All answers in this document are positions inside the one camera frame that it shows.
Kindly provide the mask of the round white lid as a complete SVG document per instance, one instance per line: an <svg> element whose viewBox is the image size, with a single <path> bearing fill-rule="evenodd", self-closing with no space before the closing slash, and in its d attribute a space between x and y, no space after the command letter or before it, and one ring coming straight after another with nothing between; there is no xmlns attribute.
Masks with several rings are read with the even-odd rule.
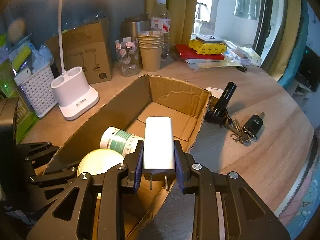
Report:
<svg viewBox="0 0 320 240"><path fill-rule="evenodd" d="M124 161L124 157L110 149L97 149L86 154L80 161L77 176L84 172L92 176L107 172L110 168Z"/></svg>

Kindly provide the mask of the stainless steel kettle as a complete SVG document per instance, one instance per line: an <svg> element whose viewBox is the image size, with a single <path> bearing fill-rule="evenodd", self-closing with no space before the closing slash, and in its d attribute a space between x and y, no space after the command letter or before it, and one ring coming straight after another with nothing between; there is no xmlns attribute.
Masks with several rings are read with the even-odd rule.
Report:
<svg viewBox="0 0 320 240"><path fill-rule="evenodd" d="M148 14L140 14L125 18L120 26L120 38L137 38L143 31L150 30L150 20Z"/></svg>

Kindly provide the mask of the brown cardboard box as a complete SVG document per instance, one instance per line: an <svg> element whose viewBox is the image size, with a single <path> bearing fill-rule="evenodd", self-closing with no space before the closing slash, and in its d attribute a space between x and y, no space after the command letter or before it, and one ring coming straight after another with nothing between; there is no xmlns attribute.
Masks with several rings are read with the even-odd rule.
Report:
<svg viewBox="0 0 320 240"><path fill-rule="evenodd" d="M136 78L109 102L101 106L58 149L46 172L66 168L100 146L109 127L144 137L147 118L167 116L172 121L173 138L189 152L201 129L210 93L190 83L168 77L143 75ZM136 194L123 197L126 239L136 239L164 204L169 192L164 186L165 169L148 165Z"/></svg>

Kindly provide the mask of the white desk lamp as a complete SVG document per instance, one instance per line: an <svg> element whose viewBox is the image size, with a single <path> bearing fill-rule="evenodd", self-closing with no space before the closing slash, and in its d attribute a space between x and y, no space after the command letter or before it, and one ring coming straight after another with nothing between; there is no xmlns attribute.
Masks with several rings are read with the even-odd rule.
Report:
<svg viewBox="0 0 320 240"><path fill-rule="evenodd" d="M72 121L92 108L99 101L99 93L89 85L83 68L65 69L62 40L62 3L59 0L57 10L57 31L59 41L60 65L62 74L50 84L63 117Z"/></svg>

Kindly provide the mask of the black flashlight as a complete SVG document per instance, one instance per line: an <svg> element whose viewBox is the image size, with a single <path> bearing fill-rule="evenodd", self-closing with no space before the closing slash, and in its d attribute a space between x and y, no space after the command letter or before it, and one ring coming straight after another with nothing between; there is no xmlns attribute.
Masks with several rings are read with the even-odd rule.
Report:
<svg viewBox="0 0 320 240"><path fill-rule="evenodd" d="M212 110L212 114L214 116L223 117L223 114L235 90L236 84L229 82Z"/></svg>

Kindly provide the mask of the red book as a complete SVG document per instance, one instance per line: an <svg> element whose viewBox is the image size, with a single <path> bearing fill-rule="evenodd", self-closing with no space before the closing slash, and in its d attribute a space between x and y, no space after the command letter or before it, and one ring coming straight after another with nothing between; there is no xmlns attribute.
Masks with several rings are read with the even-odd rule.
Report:
<svg viewBox="0 0 320 240"><path fill-rule="evenodd" d="M223 61L225 59L223 54L213 54L213 55L202 55L197 54L195 50L189 48L185 44L175 44L174 48L178 56L183 59L202 59L202 60L217 60Z"/></svg>

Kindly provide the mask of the white green labelled bottle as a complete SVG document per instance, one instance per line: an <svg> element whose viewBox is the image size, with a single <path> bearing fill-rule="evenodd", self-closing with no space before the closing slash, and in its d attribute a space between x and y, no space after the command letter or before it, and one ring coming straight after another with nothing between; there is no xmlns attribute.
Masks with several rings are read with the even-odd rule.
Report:
<svg viewBox="0 0 320 240"><path fill-rule="evenodd" d="M135 152L139 140L144 139L121 129L109 127L100 139L100 148L116 151L125 157L129 153Z"/></svg>

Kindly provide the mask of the white earbuds case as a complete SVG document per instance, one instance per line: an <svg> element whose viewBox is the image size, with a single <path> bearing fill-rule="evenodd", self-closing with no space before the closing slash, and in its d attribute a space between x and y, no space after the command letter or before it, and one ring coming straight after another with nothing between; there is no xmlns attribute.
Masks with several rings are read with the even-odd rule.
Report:
<svg viewBox="0 0 320 240"><path fill-rule="evenodd" d="M211 95L217 99L219 99L224 92L223 89L214 88L214 87L207 87L206 90L208 90L211 93Z"/></svg>

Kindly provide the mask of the yellow wipes pack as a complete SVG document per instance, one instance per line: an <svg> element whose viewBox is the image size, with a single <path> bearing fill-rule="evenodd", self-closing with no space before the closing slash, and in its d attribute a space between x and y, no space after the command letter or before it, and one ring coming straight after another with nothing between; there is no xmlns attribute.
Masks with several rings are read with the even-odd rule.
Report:
<svg viewBox="0 0 320 240"><path fill-rule="evenodd" d="M190 40L188 47L201 55L222 54L227 50L227 46L224 43L203 43L196 39Z"/></svg>

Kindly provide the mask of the white power adapter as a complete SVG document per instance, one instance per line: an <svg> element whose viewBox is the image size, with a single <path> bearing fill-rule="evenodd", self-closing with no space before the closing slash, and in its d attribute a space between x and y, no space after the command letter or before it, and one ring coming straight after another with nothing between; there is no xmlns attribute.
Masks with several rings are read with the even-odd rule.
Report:
<svg viewBox="0 0 320 240"><path fill-rule="evenodd" d="M150 116L146 119L143 171L150 181L164 180L169 190L169 177L175 173L174 137L171 118Z"/></svg>

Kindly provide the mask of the stack of brown paper cups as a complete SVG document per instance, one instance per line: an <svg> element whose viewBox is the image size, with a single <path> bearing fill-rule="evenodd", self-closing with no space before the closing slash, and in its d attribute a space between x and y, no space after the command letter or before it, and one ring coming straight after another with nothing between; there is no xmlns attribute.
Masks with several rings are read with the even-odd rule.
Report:
<svg viewBox="0 0 320 240"><path fill-rule="evenodd" d="M142 66L146 72L160 70L164 34L150 30L138 34L138 44L142 59Z"/></svg>

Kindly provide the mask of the white perforated plastic basket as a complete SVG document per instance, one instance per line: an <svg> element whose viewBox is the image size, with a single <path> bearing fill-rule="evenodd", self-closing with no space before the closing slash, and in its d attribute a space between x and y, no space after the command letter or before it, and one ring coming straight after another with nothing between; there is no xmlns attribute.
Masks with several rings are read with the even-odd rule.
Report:
<svg viewBox="0 0 320 240"><path fill-rule="evenodd" d="M57 104L50 87L54 76L49 64L34 74L27 67L20 71L14 80L39 118L44 117Z"/></svg>

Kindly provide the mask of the brown lamp packaging box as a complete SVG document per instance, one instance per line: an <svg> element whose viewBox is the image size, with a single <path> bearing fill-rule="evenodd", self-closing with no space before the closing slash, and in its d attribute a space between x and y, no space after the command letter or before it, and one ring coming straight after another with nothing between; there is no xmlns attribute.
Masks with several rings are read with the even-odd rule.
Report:
<svg viewBox="0 0 320 240"><path fill-rule="evenodd" d="M112 63L107 47L108 18L82 25L62 34L64 68L82 67L88 83L112 79Z"/></svg>

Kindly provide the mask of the clear patterned glass jar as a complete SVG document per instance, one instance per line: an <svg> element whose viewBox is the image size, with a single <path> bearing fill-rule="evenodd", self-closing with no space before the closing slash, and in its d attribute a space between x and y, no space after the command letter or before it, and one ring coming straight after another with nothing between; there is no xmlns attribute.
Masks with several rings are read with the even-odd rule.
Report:
<svg viewBox="0 0 320 240"><path fill-rule="evenodd" d="M115 41L117 66L122 76L134 76L141 71L138 39L124 37Z"/></svg>

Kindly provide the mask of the black car key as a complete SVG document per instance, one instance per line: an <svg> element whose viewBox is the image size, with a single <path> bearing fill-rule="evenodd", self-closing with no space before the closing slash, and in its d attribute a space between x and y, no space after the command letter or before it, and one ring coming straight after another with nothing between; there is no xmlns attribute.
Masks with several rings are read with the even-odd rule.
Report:
<svg viewBox="0 0 320 240"><path fill-rule="evenodd" d="M243 129L245 133L249 135L250 138L256 137L256 135L262 128L264 116L264 112L261 112L259 115L253 114L244 124Z"/></svg>

